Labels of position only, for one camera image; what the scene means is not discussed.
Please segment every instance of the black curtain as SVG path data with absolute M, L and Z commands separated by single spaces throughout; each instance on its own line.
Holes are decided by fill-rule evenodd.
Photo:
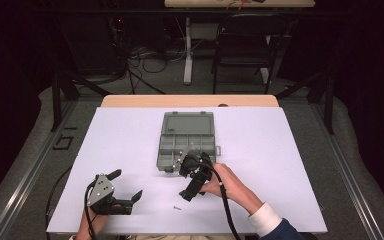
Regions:
M 348 107 L 363 162 L 384 192 L 384 1 L 318 0 L 316 8 L 351 9 L 358 24 L 356 18 L 300 21 L 278 77 L 299 82 L 337 58 L 335 95 Z M 337 48 L 338 40 L 350 45 Z
M 0 0 L 0 183 L 35 124 L 38 94 L 51 85 L 56 65 L 72 63 L 53 21 L 25 7 Z

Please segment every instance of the wooden table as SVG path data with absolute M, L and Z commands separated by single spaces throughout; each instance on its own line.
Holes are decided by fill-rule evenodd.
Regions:
M 272 95 L 108 95 L 101 107 L 279 107 Z

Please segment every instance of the gray plastic organizer box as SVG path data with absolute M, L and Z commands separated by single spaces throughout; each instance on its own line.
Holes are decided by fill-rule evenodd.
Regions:
M 179 171 L 177 161 L 186 149 L 206 152 L 216 161 L 214 116 L 212 112 L 166 112 L 161 130 L 157 167 Z

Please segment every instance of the white shirt sleeve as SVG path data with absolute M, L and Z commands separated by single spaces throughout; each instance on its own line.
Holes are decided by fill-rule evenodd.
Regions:
M 282 221 L 282 218 L 268 204 L 264 203 L 254 214 L 248 217 L 258 236 L 263 237 L 273 231 Z

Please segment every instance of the white paper sheet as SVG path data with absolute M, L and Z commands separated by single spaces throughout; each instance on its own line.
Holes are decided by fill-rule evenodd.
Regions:
M 213 112 L 222 153 L 217 162 L 228 164 L 298 231 L 327 231 L 283 109 L 224 107 L 98 108 L 48 232 L 77 232 L 86 186 L 96 174 L 122 169 L 112 181 L 114 197 L 130 199 L 140 190 L 143 195 L 132 215 L 111 216 L 103 232 L 230 234 L 221 198 L 205 194 L 188 202 L 179 192 L 190 179 L 157 169 L 163 116 L 171 111 Z M 232 201 L 230 209 L 238 233 L 255 233 L 245 210 Z

